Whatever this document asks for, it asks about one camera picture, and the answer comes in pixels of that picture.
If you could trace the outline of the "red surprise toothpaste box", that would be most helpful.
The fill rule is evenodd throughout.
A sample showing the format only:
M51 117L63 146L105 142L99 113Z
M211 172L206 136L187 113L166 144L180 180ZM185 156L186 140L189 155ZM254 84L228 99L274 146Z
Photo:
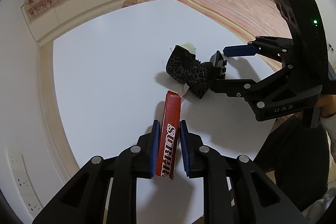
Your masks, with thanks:
M174 179L180 118L181 97L169 90L165 98L155 174L160 177L169 177L171 180Z

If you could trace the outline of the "bed with striped cover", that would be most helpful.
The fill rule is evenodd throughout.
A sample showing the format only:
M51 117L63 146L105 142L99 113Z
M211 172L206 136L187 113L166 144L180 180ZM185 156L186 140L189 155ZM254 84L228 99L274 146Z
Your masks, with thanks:
M125 0L123 7L156 0ZM286 21L271 0L177 0L230 30L244 43L256 36L291 38Z

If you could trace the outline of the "black patterned crumpled wrapper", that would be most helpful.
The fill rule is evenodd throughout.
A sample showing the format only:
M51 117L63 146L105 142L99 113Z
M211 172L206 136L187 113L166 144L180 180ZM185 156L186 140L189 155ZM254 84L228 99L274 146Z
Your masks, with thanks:
M215 67L210 62L201 63L195 54L176 45L167 61L166 72L180 84L187 84L189 90L202 99L210 88Z

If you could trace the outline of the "green white crumpled paper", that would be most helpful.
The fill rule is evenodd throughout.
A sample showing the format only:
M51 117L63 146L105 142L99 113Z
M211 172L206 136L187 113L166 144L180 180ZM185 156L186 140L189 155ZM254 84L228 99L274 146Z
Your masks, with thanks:
M182 48L186 49L189 51L189 53L195 55L196 54L196 48L193 44L191 43L184 43L181 45Z

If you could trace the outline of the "white bedside cabinet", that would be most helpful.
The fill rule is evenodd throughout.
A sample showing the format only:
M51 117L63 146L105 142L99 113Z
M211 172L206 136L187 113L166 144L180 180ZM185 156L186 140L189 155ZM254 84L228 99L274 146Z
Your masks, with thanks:
M176 45L191 43L200 61L241 40L176 0L110 12L54 41L58 108L78 165L117 156L161 120L166 93L182 95L181 117L222 155L254 158L274 122L258 122L242 98L207 92L199 99L166 73Z

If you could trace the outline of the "white wall socket panel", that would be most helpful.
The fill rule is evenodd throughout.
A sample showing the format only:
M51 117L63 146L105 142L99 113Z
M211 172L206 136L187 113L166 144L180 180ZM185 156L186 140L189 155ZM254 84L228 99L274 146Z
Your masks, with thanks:
M42 211L43 206L31 184L23 155L13 148L7 148L7 157L21 198L30 215L35 218Z

